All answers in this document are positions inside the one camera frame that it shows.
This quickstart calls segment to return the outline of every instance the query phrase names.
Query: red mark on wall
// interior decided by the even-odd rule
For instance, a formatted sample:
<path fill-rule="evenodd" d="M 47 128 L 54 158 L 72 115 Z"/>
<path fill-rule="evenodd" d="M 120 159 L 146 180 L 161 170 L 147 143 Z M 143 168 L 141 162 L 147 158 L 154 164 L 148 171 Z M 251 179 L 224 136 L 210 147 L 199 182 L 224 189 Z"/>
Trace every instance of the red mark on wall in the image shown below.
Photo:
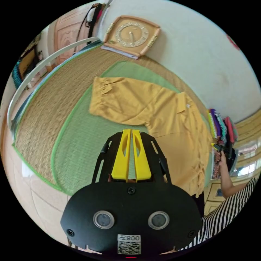
<path fill-rule="evenodd" d="M 233 46 L 234 46 L 237 50 L 240 50 L 240 48 L 236 45 L 236 43 L 235 43 L 228 35 L 226 35 L 226 36 L 227 36 L 228 40 L 230 41 L 230 43 L 232 43 Z"/>

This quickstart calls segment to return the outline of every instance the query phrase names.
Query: black and white stripes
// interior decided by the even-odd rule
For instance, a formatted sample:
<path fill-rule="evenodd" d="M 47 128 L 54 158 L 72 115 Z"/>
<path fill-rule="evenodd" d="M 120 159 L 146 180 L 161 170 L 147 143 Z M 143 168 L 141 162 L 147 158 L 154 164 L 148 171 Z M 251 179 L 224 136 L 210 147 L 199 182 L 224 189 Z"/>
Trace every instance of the black and white stripes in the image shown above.
<path fill-rule="evenodd" d="M 202 218 L 203 225 L 198 235 L 188 246 L 180 250 L 200 244 L 229 225 L 249 199 L 257 180 L 258 177 L 252 178 L 242 190 L 224 200 L 218 208 L 204 216 Z"/>

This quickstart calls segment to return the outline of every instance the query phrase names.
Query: wooden door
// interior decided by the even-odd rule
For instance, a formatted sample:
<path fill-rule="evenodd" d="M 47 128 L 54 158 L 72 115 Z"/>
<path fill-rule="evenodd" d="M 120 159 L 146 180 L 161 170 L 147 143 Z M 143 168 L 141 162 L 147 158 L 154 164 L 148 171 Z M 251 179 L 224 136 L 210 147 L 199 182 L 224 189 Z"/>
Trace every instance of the wooden door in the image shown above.
<path fill-rule="evenodd" d="M 54 29 L 55 52 L 69 44 L 76 42 L 76 37 L 80 29 L 81 23 L 91 7 L 92 7 L 91 3 L 85 4 L 74 10 L 71 10 L 70 12 L 64 14 L 63 16 L 57 19 L 55 29 Z M 89 32 L 89 28 L 85 26 L 85 22 L 84 22 L 80 30 L 78 41 L 88 38 L 88 32 Z M 81 50 L 85 46 L 86 44 L 79 45 L 76 49 L 76 52 Z M 61 64 L 63 61 L 71 57 L 73 55 L 73 52 L 74 52 L 74 48 L 58 56 L 56 58 L 56 65 Z"/>

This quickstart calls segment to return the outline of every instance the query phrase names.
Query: yellow shirt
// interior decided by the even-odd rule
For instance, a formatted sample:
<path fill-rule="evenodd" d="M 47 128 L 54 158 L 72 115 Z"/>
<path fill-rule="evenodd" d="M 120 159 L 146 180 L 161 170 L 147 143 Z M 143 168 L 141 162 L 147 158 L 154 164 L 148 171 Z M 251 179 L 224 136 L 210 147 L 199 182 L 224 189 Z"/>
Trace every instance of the yellow shirt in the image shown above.
<path fill-rule="evenodd" d="M 212 137 L 186 93 L 130 78 L 95 77 L 89 112 L 145 125 L 167 158 L 172 184 L 190 195 L 202 193 Z"/>

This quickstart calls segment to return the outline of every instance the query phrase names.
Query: wall clock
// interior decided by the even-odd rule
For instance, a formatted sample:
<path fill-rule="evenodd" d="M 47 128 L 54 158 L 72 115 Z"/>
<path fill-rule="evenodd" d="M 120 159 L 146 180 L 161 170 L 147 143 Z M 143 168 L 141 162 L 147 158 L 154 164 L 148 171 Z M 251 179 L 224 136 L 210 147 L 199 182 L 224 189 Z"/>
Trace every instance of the wall clock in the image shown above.
<path fill-rule="evenodd" d="M 104 46 L 135 57 L 144 55 L 157 39 L 160 26 L 146 19 L 121 15 L 109 26 Z"/>

